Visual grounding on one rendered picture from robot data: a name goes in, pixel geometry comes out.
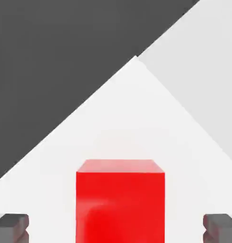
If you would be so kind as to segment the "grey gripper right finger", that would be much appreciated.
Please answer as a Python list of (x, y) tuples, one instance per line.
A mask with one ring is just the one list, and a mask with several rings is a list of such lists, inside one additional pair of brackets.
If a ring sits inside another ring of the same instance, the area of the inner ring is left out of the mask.
[(232, 218), (228, 214), (205, 214), (203, 226), (203, 243), (232, 243)]

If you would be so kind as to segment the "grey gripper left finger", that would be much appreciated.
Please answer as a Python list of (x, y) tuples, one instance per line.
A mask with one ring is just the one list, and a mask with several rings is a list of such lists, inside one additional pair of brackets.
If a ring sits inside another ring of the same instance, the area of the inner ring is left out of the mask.
[(0, 243), (29, 243), (29, 216), (4, 214), (0, 218)]

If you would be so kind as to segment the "small red cube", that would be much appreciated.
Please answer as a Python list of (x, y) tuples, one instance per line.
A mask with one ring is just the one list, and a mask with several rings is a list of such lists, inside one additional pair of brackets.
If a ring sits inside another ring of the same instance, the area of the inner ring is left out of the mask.
[(76, 172), (76, 243), (165, 243), (165, 173), (151, 159), (88, 159)]

